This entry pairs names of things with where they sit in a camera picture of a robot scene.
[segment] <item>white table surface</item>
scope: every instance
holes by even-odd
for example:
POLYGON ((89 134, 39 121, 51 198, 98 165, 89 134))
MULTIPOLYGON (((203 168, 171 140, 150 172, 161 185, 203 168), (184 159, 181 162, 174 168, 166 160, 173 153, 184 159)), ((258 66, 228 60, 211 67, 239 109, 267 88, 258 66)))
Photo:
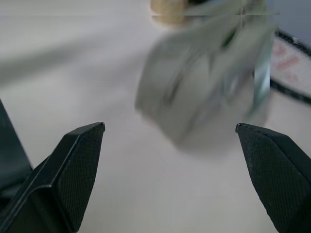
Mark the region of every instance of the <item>white table surface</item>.
MULTIPOLYGON (((165 33, 150 21, 147 0, 5 0, 0 14, 59 15, 0 21, 0 98, 32 164, 65 133, 106 124, 79 232, 276 233, 237 136, 229 148, 193 156, 135 112, 145 58, 165 33)), ((272 93, 266 127, 308 155, 310 120, 310 107, 272 93)))

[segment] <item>textured rubber pad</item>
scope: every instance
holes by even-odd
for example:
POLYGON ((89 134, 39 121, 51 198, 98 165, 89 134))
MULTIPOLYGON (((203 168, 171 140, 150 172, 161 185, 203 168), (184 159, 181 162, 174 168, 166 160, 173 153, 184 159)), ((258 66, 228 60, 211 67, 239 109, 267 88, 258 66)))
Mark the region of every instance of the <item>textured rubber pad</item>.
POLYGON ((0 214, 0 233, 76 233, 93 189, 103 123, 66 134, 0 214))
POLYGON ((238 124, 253 186, 280 233, 311 232, 311 159, 288 136, 238 124))

